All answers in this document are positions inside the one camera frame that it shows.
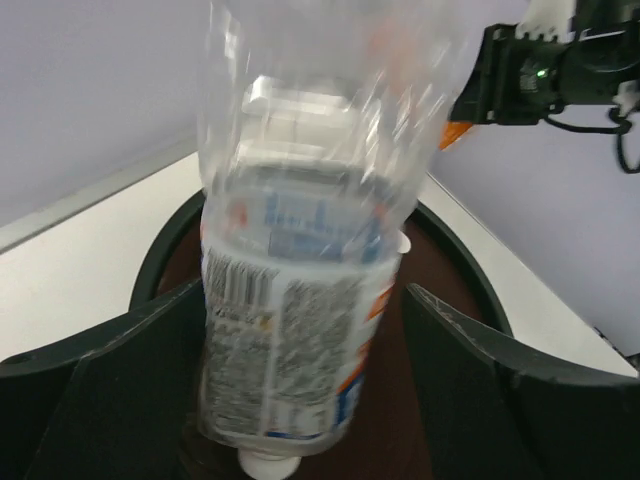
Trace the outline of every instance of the white wall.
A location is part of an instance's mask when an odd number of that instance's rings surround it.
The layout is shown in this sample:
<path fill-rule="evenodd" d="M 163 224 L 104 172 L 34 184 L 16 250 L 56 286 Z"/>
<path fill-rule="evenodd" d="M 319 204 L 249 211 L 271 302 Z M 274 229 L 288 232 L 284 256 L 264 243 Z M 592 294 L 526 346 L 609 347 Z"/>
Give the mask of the white wall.
<path fill-rule="evenodd" d="M 0 2 L 0 227 L 193 135 L 196 1 Z"/>

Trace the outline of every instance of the barcode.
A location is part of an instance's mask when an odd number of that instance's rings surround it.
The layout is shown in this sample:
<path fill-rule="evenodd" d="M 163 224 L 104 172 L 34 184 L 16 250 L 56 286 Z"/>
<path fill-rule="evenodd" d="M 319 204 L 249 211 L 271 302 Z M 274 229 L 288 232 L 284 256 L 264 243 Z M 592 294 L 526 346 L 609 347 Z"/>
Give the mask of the barcode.
<path fill-rule="evenodd" d="M 216 430 L 256 435 L 260 430 L 271 334 L 251 329 L 218 331 L 206 352 L 202 422 Z"/>
<path fill-rule="evenodd" d="M 334 284 L 289 284 L 279 328 L 277 398 L 308 406 L 324 403 L 333 394 L 361 282 L 351 277 Z"/>
<path fill-rule="evenodd" d="M 205 288 L 215 301 L 232 305 L 266 307 L 278 271 L 233 260 L 210 251 Z"/>

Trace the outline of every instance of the robotic arm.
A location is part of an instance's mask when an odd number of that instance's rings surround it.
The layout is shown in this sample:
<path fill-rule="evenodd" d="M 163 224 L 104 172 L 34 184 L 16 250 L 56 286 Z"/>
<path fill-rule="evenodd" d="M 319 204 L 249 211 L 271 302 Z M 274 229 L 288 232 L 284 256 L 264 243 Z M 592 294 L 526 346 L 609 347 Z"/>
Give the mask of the robotic arm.
<path fill-rule="evenodd" d="M 616 136 L 622 170 L 624 135 L 640 110 L 640 0 L 531 0 L 519 25 L 485 29 L 476 66 L 450 115 L 478 125 L 536 125 Z M 609 128 L 553 118 L 569 105 L 611 105 Z"/>

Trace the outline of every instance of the bottle label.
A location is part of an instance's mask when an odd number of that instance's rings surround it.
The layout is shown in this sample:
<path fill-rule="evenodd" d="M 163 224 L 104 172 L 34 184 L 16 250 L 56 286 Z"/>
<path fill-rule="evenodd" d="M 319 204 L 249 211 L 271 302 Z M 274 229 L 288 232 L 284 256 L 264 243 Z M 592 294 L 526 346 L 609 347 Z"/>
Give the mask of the bottle label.
<path fill-rule="evenodd" d="M 305 266 L 209 245 L 205 433 L 308 443 L 346 424 L 398 260 Z"/>
<path fill-rule="evenodd" d="M 383 253 L 382 206 L 367 211 L 360 201 L 300 192 L 244 191 L 226 206 L 230 242 L 250 243 L 270 257 L 295 261 L 373 263 Z"/>

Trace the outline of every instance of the orange object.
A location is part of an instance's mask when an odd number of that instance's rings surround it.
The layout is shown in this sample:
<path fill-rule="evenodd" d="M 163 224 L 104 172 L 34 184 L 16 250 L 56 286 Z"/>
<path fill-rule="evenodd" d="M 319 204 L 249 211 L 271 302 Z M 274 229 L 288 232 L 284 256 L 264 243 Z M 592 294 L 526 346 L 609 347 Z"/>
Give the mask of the orange object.
<path fill-rule="evenodd" d="M 393 285 L 389 287 L 385 292 L 380 295 L 373 304 L 371 311 L 369 312 L 369 316 L 367 317 L 367 321 L 373 320 L 382 312 L 384 312 L 385 307 L 387 306 L 387 302 L 389 301 L 389 297 L 391 296 L 391 291 L 393 290 Z"/>
<path fill-rule="evenodd" d="M 344 392 L 351 385 L 356 377 L 364 371 L 365 364 L 366 359 L 363 359 L 356 367 L 356 369 L 351 373 L 351 375 L 349 375 L 349 377 L 344 382 L 342 382 L 342 385 L 340 385 L 340 387 L 338 388 L 338 393 Z"/>
<path fill-rule="evenodd" d="M 442 134 L 442 140 L 440 141 L 440 150 L 446 150 L 455 142 L 457 142 L 460 137 L 462 137 L 465 133 L 469 131 L 473 127 L 472 123 L 457 123 L 457 122 L 449 122 L 444 129 Z"/>
<path fill-rule="evenodd" d="M 358 348 L 358 358 L 361 361 L 366 360 L 366 358 L 369 356 L 370 348 L 371 348 L 371 340 L 360 345 L 360 348 Z"/>

